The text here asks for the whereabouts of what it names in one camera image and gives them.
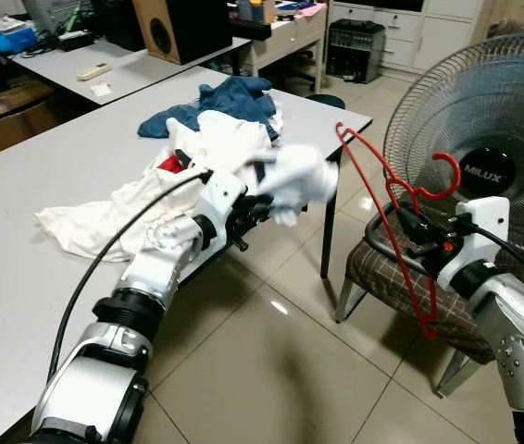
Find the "stool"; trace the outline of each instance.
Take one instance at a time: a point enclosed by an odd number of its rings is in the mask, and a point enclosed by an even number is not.
[[[313,100],[314,102],[320,102],[324,105],[330,105],[335,106],[340,109],[346,109],[346,104],[344,103],[344,100],[340,97],[336,97],[335,95],[330,94],[312,94],[308,95],[307,99]]]

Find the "white cloth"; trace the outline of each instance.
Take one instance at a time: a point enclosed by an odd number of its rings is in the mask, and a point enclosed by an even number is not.
[[[116,232],[141,211],[157,195],[181,180],[198,174],[202,168],[240,172],[248,161],[264,158],[271,150],[270,139],[263,124],[246,122],[218,111],[205,111],[198,116],[200,131],[192,131],[175,118],[168,120],[169,139],[143,172],[143,177],[112,192],[111,200],[86,203],[77,207],[46,208],[35,216],[43,230],[54,237],[60,247],[70,253],[94,258]],[[282,128],[281,114],[274,117],[275,128]],[[178,174],[158,169],[176,149],[193,159],[194,167]],[[189,212],[202,184],[198,180],[173,192],[147,212],[132,226],[105,257],[106,261],[128,260],[144,245],[145,232],[162,215],[174,216]]]
[[[293,227],[308,202],[327,202],[338,187],[338,167],[324,160],[313,145],[285,145],[268,164],[253,194],[271,194],[270,215],[279,225]]]

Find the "white table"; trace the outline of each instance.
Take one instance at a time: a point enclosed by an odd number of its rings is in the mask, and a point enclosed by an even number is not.
[[[226,76],[192,68],[0,153],[0,435],[38,401],[62,311],[89,264],[62,252],[32,213],[54,205],[105,199],[137,179],[162,141],[141,139],[139,124],[171,105],[191,102],[201,83]],[[282,141],[314,143],[326,156],[339,151],[334,124],[362,129],[371,119],[285,92]],[[90,279],[63,345],[66,354],[94,321],[124,264],[103,264]]]
[[[233,37],[231,46],[185,65],[149,55],[146,49],[132,52],[106,40],[98,40],[74,51],[55,50],[32,58],[14,55],[12,60],[96,104],[105,105],[248,43],[249,40]],[[91,80],[77,80],[77,74],[100,63],[107,63],[112,70]],[[100,83],[109,85],[111,93],[97,97],[92,87]]]

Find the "fan motor hub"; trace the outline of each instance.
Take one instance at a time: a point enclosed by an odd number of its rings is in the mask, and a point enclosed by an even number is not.
[[[468,198],[505,195],[518,175],[511,154],[522,144],[511,136],[485,137],[465,143],[458,150],[462,154],[459,156],[460,192]]]

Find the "electric fan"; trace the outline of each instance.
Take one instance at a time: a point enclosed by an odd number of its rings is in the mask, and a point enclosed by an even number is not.
[[[451,169],[431,159],[436,152],[457,159],[461,185],[452,198],[421,208],[443,223],[458,201],[505,196],[509,239],[524,251],[524,34],[463,49],[408,90],[387,129],[384,156],[401,178],[439,192]]]

